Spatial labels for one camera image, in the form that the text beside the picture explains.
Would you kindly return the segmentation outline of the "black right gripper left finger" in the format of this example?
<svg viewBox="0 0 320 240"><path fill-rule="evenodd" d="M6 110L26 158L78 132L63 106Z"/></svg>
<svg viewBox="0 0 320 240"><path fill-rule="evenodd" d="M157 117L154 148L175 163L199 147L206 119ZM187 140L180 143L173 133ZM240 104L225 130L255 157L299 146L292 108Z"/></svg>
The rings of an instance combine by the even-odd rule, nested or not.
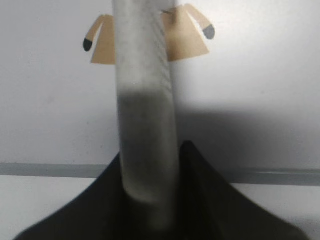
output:
<svg viewBox="0 0 320 240"><path fill-rule="evenodd" d="M17 240L153 240L139 228L122 184L120 156L78 197Z"/></svg>

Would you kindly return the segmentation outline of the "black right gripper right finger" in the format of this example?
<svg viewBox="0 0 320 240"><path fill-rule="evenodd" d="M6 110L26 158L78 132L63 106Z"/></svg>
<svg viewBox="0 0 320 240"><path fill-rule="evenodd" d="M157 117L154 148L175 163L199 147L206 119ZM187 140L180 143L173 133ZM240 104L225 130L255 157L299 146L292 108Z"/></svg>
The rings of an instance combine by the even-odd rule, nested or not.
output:
<svg viewBox="0 0 320 240"><path fill-rule="evenodd" d="M175 147L177 224L160 240L307 240L299 227L259 206L203 157L192 141Z"/></svg>

